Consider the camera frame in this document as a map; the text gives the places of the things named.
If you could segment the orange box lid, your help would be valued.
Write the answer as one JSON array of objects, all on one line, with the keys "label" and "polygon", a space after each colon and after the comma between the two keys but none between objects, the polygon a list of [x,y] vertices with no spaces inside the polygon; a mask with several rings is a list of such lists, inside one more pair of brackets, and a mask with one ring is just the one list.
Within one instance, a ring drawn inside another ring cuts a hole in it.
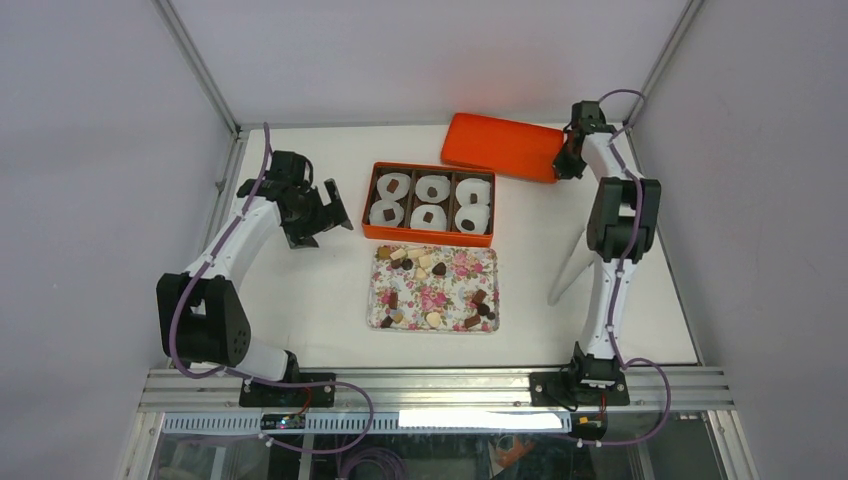
[{"label": "orange box lid", "polygon": [[440,159],[445,165],[552,184],[557,181],[553,162],[564,141],[564,133],[556,128],[457,113],[448,126]]}]

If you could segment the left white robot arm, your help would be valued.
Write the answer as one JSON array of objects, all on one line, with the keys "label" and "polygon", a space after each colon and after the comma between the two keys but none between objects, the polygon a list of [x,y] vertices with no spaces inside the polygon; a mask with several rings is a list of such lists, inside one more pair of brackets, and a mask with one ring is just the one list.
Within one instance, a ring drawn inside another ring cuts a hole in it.
[{"label": "left white robot arm", "polygon": [[290,249],[316,248],[316,236],[353,227],[336,182],[314,182],[312,162],[293,151],[266,151],[255,178],[237,190],[211,244],[178,273],[165,273],[156,297],[164,353],[183,375],[230,374],[262,383],[277,406],[301,392],[294,353],[256,338],[239,297],[265,243],[283,233]]}]

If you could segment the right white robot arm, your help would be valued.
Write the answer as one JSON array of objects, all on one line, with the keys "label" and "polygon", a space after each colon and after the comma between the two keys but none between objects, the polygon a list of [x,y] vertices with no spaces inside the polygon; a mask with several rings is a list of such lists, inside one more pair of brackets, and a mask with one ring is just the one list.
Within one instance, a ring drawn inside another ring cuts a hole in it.
[{"label": "right white robot arm", "polygon": [[589,311],[562,375],[566,396],[588,405],[626,390],[622,316],[636,268],[654,243],[662,187],[628,167],[615,145],[623,132],[607,122],[600,101],[574,103],[563,132],[552,162],[556,179],[579,179],[590,170],[597,181],[585,229],[594,268]]}]

